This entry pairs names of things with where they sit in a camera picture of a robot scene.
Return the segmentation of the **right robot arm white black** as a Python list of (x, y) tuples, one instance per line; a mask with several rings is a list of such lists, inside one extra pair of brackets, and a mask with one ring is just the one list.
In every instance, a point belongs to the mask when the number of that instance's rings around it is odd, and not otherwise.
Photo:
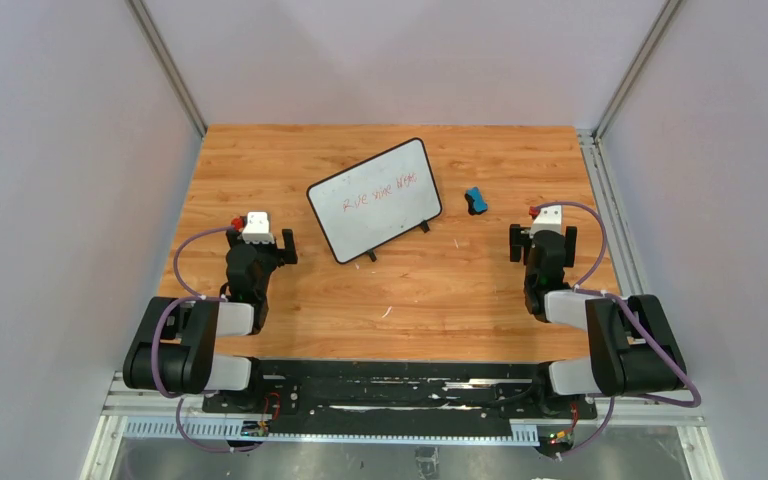
[(525, 267), (524, 304), (538, 321), (586, 333), (589, 352), (545, 362), (538, 378), (549, 396), (652, 396), (684, 389), (688, 374), (660, 300), (650, 294), (614, 297), (575, 288), (565, 279), (574, 263), (577, 230), (508, 229), (510, 259)]

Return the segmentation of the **white whiteboard black frame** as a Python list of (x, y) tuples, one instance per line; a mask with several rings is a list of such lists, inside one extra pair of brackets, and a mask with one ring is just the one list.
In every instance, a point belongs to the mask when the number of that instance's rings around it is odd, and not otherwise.
[(443, 210), (418, 137), (310, 185), (306, 197), (339, 264), (421, 228)]

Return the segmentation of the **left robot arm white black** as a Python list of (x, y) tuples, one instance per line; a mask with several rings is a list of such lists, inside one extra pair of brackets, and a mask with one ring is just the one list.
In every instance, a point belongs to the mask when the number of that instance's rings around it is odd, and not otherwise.
[(155, 296), (143, 314), (123, 362), (125, 385), (166, 398), (255, 388), (258, 361), (216, 352), (226, 336), (257, 335), (268, 314), (268, 285), (275, 270), (298, 261), (294, 233), (272, 236), (243, 227), (220, 228), (229, 243), (226, 283), (208, 296), (187, 286), (179, 298)]

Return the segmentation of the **blue black whiteboard eraser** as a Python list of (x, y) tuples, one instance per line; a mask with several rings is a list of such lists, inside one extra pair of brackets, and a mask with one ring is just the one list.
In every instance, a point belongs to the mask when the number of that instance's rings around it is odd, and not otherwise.
[(488, 211), (488, 205), (478, 187), (472, 187), (465, 191), (468, 213), (472, 216), (482, 215)]

